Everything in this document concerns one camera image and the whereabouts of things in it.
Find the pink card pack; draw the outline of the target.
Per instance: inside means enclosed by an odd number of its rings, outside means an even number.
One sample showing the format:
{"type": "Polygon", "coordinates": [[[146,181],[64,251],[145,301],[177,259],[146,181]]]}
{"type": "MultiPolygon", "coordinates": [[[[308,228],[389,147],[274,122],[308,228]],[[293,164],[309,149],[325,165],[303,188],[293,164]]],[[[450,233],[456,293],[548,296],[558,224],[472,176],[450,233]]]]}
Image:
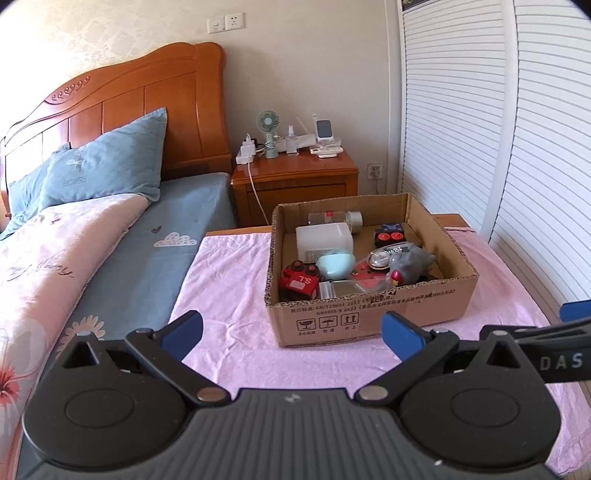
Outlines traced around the pink card pack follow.
{"type": "Polygon", "coordinates": [[[389,275],[389,267],[382,270],[374,270],[370,268],[367,260],[362,260],[353,267],[351,279],[355,280],[363,289],[372,290],[382,285],[389,275]]]}

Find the silver tape measure gadget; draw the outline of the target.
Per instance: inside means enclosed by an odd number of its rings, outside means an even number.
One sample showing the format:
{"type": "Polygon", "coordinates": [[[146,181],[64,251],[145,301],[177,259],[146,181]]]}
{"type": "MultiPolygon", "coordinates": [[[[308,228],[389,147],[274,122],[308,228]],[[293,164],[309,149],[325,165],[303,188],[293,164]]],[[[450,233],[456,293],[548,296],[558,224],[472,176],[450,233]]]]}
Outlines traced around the silver tape measure gadget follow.
{"type": "Polygon", "coordinates": [[[396,254],[401,254],[409,248],[408,242],[387,245],[377,248],[370,252],[367,263],[370,269],[374,271],[384,271],[390,268],[391,258],[396,254]]]}

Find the clear plastic jar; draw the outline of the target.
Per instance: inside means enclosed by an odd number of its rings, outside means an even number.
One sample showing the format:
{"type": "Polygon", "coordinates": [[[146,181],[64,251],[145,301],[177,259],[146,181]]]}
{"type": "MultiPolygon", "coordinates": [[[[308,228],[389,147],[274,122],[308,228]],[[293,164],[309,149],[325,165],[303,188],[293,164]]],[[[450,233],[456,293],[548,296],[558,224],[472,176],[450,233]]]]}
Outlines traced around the clear plastic jar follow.
{"type": "Polygon", "coordinates": [[[318,284],[320,298],[334,299],[355,294],[373,294],[398,288],[388,279],[324,281],[318,284]]]}

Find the black toy train car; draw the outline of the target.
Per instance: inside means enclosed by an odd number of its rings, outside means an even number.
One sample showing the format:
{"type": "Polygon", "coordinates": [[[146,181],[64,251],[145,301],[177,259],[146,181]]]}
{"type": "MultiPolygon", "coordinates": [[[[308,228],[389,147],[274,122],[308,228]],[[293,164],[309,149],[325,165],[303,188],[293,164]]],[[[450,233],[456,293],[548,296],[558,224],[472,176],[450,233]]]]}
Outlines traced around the black toy train car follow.
{"type": "Polygon", "coordinates": [[[376,248],[400,244],[406,241],[407,237],[402,223],[384,223],[380,228],[375,230],[374,246],[376,248]]]}

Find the teal oval case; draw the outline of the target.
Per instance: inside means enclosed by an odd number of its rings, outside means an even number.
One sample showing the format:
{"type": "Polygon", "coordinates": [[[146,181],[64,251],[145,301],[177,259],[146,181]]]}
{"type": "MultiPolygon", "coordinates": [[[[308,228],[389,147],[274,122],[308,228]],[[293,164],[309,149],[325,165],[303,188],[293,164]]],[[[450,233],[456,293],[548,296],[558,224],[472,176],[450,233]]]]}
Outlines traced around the teal oval case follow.
{"type": "Polygon", "coordinates": [[[315,265],[325,281],[346,280],[356,266],[356,257],[346,250],[331,250],[318,257],[315,265]]]}

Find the red toy train car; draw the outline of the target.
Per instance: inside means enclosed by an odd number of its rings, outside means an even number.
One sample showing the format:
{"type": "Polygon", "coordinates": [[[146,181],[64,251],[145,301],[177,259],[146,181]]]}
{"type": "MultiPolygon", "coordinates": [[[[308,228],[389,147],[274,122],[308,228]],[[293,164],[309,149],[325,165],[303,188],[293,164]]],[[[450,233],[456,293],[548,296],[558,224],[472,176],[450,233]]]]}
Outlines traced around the red toy train car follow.
{"type": "Polygon", "coordinates": [[[314,300],[318,297],[320,282],[321,275],[317,265],[295,260],[284,268],[280,275],[280,300],[314,300]]]}

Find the fish oil capsule bottle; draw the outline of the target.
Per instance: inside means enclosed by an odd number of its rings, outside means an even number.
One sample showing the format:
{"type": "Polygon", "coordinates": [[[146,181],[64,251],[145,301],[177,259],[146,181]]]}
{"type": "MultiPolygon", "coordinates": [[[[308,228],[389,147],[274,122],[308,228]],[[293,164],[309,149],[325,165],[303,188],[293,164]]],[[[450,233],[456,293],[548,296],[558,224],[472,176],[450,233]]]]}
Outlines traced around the fish oil capsule bottle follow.
{"type": "Polygon", "coordinates": [[[363,215],[360,211],[325,210],[308,214],[308,225],[346,223],[349,231],[358,233],[363,228],[363,215]]]}

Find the white translucent plastic container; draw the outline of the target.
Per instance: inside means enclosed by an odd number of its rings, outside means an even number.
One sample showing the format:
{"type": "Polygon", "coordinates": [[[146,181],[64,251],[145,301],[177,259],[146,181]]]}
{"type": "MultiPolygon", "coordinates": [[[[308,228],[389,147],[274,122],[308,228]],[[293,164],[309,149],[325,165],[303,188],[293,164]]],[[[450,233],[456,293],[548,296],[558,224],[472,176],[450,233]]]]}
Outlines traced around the white translucent plastic container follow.
{"type": "Polygon", "coordinates": [[[332,250],[353,253],[353,234],[345,222],[308,225],[295,228],[297,259],[315,263],[332,250]]]}

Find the white remote control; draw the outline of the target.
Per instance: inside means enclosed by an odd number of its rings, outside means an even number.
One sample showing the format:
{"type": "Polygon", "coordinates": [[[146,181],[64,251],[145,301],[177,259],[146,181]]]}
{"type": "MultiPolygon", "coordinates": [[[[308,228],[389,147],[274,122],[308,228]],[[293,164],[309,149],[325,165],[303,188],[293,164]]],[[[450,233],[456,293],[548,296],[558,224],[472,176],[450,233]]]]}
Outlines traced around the white remote control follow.
{"type": "Polygon", "coordinates": [[[310,147],[311,155],[317,156],[319,159],[335,158],[342,152],[344,149],[339,143],[321,143],[310,147]]]}

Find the white power strip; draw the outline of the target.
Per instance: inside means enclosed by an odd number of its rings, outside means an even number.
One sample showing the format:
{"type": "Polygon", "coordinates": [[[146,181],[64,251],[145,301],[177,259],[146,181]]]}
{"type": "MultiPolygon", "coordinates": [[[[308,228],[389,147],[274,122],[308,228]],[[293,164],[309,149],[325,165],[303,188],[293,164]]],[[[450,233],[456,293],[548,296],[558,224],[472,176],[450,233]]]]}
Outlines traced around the white power strip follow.
{"type": "Polygon", "coordinates": [[[256,139],[247,134],[245,139],[242,141],[242,145],[240,146],[238,153],[236,154],[235,163],[238,165],[250,164],[256,158],[256,154],[256,139]]]}

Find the white louvered closet door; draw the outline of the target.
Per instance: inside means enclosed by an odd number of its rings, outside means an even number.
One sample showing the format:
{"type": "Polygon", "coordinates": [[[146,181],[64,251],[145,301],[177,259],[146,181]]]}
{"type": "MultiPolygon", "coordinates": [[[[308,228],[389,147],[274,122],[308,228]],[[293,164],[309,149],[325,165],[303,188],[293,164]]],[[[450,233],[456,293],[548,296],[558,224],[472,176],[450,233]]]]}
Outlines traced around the white louvered closet door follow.
{"type": "Polygon", "coordinates": [[[590,296],[590,17],[403,1],[401,190],[461,214],[551,322],[590,296]]]}

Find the clear spray bottle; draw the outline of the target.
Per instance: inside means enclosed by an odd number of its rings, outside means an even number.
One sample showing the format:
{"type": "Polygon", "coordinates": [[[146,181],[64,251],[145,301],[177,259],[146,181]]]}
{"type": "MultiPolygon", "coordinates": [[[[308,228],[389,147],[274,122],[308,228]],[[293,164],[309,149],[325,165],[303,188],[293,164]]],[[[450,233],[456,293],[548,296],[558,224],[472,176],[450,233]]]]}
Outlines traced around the clear spray bottle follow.
{"type": "Polygon", "coordinates": [[[297,155],[297,135],[294,133],[294,126],[287,126],[286,153],[287,155],[297,155]]]}

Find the small green desk fan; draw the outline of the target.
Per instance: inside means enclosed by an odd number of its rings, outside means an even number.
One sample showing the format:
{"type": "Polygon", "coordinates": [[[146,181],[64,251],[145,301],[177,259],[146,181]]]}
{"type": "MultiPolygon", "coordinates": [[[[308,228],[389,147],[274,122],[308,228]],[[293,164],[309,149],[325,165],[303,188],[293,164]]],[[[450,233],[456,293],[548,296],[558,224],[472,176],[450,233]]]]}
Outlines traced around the small green desk fan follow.
{"type": "Polygon", "coordinates": [[[273,110],[266,109],[256,117],[256,126],[264,134],[264,154],[266,159],[274,159],[279,155],[274,136],[280,127],[280,116],[273,110]]]}

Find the wooden headboard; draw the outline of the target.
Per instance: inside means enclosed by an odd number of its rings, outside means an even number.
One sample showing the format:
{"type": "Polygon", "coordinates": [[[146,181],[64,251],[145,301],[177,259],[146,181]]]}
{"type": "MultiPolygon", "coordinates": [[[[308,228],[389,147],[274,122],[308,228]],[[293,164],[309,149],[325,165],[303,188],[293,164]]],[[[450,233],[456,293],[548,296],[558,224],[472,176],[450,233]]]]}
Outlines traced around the wooden headboard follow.
{"type": "Polygon", "coordinates": [[[2,138],[2,201],[9,201],[11,182],[61,145],[85,145],[158,108],[168,114],[162,179],[231,173],[235,167],[224,110],[224,67],[220,45],[176,42],[67,81],[2,138]]]}

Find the wall light switch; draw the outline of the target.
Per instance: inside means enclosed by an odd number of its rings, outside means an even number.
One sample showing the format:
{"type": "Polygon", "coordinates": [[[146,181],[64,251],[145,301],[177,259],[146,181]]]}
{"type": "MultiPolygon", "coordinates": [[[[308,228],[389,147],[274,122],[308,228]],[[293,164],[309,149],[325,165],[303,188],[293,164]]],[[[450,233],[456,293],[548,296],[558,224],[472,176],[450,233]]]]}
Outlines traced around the wall light switch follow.
{"type": "Polygon", "coordinates": [[[216,16],[206,20],[206,29],[208,34],[239,30],[243,28],[245,28],[245,14],[242,12],[216,16]]]}

